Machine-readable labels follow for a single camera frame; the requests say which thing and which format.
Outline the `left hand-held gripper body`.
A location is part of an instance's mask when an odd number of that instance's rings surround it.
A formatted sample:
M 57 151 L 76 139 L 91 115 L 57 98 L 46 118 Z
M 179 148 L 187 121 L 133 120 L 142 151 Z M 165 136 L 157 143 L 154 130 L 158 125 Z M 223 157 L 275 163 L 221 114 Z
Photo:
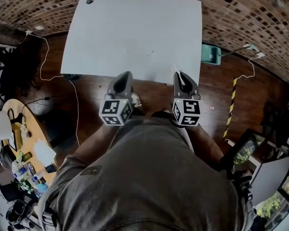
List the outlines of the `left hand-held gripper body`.
M 99 117 L 105 125 L 123 126 L 130 117 L 133 111 L 132 81 L 132 73 L 126 71 L 114 78 L 108 85 L 99 108 Z

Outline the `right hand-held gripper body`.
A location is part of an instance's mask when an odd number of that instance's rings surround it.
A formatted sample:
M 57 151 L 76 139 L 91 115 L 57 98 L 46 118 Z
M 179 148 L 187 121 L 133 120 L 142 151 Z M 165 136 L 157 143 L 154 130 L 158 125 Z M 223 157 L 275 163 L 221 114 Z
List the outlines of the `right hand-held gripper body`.
M 197 83 L 179 71 L 173 77 L 173 104 L 171 123 L 176 127 L 197 126 L 201 117 L 201 96 Z

